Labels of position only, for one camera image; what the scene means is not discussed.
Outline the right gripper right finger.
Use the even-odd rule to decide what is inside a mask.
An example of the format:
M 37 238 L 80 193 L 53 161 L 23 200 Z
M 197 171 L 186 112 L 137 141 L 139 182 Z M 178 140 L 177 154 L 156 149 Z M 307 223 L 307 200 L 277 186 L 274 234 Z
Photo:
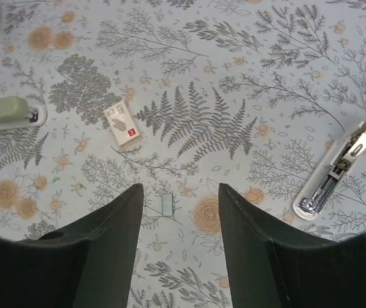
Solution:
M 234 307 L 366 307 L 366 232 L 335 242 L 298 230 L 219 186 Z

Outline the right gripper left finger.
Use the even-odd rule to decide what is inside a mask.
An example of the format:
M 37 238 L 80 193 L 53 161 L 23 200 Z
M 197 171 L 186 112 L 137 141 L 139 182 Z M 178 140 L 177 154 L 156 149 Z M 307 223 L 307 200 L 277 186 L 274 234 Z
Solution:
M 0 238 L 0 307 L 125 307 L 143 200 L 135 184 L 39 239 Z

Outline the small staple strip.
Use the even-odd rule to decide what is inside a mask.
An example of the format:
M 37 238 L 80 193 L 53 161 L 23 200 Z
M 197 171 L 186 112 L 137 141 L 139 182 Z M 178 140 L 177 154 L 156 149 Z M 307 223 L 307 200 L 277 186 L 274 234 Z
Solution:
M 162 214 L 163 216 L 173 216 L 173 195 L 163 194 L 162 195 Z

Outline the green stapler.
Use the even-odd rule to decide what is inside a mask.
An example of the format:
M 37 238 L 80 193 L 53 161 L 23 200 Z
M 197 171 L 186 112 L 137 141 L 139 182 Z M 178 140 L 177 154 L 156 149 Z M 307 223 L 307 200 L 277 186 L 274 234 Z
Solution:
M 0 98 L 0 130 L 35 128 L 45 124 L 47 107 L 17 96 Z

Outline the small staple box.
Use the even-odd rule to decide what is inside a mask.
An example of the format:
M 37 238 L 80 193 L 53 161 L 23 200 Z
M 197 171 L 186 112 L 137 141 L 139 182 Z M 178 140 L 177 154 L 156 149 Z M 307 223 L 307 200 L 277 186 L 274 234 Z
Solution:
M 104 115 L 120 147 L 126 148 L 142 139 L 142 135 L 124 101 L 108 107 L 104 111 Z

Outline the floral table mat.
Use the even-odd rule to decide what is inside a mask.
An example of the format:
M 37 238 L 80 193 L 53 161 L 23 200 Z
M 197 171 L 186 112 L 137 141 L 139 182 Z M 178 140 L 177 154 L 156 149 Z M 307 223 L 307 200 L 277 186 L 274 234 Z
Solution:
M 0 237 L 37 239 L 144 187 L 128 307 L 230 307 L 218 188 L 341 241 L 366 232 L 366 156 L 320 217 L 292 201 L 366 116 L 366 1 L 0 1 Z M 124 101 L 142 139 L 104 111 Z M 162 195 L 173 195 L 163 216 Z

